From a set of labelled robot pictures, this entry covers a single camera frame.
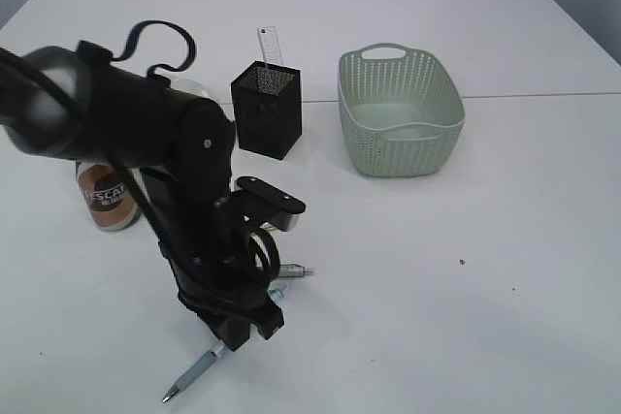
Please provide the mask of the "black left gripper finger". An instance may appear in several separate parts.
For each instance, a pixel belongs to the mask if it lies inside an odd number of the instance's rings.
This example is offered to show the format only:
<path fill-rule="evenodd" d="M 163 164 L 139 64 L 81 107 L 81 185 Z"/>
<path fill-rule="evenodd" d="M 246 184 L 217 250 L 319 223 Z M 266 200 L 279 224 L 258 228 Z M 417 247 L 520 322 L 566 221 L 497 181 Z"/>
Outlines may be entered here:
<path fill-rule="evenodd" d="M 273 300 L 265 300 L 250 312 L 250 321 L 264 339 L 270 339 L 284 326 L 282 310 Z"/>
<path fill-rule="evenodd" d="M 194 312 L 232 351 L 236 351 L 249 340 L 250 325 L 256 317 L 254 310 L 197 308 Z"/>

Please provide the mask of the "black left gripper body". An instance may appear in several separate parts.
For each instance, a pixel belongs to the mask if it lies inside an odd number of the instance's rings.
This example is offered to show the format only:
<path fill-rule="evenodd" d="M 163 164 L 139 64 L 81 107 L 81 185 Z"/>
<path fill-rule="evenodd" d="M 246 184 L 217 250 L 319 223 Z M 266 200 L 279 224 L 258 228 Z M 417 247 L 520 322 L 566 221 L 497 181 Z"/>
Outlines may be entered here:
<path fill-rule="evenodd" d="M 252 310 L 271 300 L 280 257 L 265 228 L 293 229 L 306 210 L 303 201 L 250 175 L 239 177 L 234 189 L 193 189 L 157 168 L 143 169 L 141 176 L 163 224 L 160 250 L 188 310 Z"/>

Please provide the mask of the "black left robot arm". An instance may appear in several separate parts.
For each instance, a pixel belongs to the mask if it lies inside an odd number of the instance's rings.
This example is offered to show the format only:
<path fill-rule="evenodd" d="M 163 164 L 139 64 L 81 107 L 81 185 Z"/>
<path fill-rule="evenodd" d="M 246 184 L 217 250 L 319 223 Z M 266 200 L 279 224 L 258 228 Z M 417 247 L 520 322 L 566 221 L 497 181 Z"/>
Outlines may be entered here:
<path fill-rule="evenodd" d="M 1 123 L 23 153 L 112 166 L 154 231 L 180 302 L 229 348 L 283 326 L 268 295 L 280 267 L 272 230 L 289 230 L 306 207 L 258 177 L 233 177 L 236 128 L 218 103 L 119 69 L 83 43 L 3 51 Z"/>

